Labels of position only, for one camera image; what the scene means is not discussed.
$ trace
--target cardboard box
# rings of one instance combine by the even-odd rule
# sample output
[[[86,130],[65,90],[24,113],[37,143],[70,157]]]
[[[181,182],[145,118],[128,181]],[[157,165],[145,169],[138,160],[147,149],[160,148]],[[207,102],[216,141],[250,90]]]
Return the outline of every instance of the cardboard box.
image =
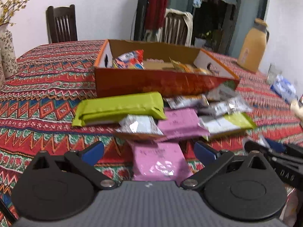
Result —
[[[111,68],[116,57],[140,49],[144,50],[144,62],[154,59],[163,60],[163,63],[148,62],[145,68],[149,69],[145,70]],[[211,63],[219,70],[220,76],[176,72],[170,65],[170,59],[204,69]],[[98,98],[151,91],[158,91],[163,97],[197,95],[225,82],[235,89],[240,81],[236,74],[207,51],[164,43],[106,40],[94,67]]]

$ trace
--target chair backrest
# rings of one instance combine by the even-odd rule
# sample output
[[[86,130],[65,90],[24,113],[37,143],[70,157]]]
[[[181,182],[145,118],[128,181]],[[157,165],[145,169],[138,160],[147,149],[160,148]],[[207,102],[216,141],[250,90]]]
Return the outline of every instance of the chair backrest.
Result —
[[[49,6],[46,11],[52,43],[77,41],[75,5],[69,7]]]
[[[187,25],[182,15],[168,13],[162,33],[162,42],[167,44],[185,45]]]

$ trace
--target metal bolt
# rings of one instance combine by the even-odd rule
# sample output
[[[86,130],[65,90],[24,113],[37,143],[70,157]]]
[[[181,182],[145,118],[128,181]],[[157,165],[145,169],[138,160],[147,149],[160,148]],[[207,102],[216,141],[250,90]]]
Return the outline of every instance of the metal bolt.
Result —
[[[111,180],[111,179],[106,179],[106,180],[101,181],[100,184],[104,188],[111,188],[115,185],[115,181]]]
[[[198,181],[195,179],[186,179],[183,184],[187,187],[194,187],[198,184]]]

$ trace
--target thermos handle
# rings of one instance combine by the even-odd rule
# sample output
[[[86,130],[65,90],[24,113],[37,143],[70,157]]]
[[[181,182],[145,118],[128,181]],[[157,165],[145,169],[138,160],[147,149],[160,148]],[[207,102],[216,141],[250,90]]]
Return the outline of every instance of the thermos handle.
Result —
[[[269,39],[269,30],[266,29],[266,43],[268,43],[268,39]]]

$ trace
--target table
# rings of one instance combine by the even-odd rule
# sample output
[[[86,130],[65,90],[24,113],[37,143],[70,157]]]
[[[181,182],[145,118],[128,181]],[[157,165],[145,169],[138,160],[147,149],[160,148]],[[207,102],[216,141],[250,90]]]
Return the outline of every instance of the table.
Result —
[[[0,91],[0,192],[11,211],[15,212],[11,190],[42,149],[51,155],[61,155],[69,149],[83,150],[100,140],[106,148],[96,169],[115,180],[131,178],[130,147],[120,139],[104,136],[113,127],[71,127],[78,103],[96,97],[93,62],[103,43],[78,41],[36,47],[18,59],[18,73]],[[259,127],[248,131],[249,136],[256,138],[262,133],[281,142],[303,142],[299,120],[269,89],[264,75],[241,69],[234,58],[214,56],[240,76],[237,91],[255,107],[249,115]],[[224,137],[213,141],[211,146],[239,151],[243,137],[238,134]],[[194,157],[190,142],[181,148],[193,171],[203,168]],[[0,219],[0,226],[8,226],[2,215]]]

